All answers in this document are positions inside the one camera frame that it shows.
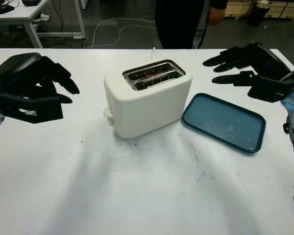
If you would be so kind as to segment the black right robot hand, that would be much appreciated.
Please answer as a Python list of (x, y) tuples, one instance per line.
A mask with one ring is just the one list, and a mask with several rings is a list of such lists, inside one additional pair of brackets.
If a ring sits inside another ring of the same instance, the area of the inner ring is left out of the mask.
[(234, 86), (252, 86), (260, 77), (279, 81), (291, 70), (261, 43), (251, 43), (244, 47), (232, 47), (218, 56), (203, 62), (206, 67), (214, 67), (214, 72), (225, 72), (233, 68), (252, 67), (254, 71), (242, 71), (235, 75), (224, 75), (213, 79), (218, 84)]

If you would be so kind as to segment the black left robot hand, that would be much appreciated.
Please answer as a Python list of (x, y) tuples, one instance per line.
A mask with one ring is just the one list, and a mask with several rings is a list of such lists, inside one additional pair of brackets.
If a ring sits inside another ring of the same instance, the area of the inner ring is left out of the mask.
[(57, 92), (55, 83), (71, 94), (80, 93), (71, 73), (49, 57), (36, 52), (11, 56), (0, 65), (0, 104), (72, 103)]

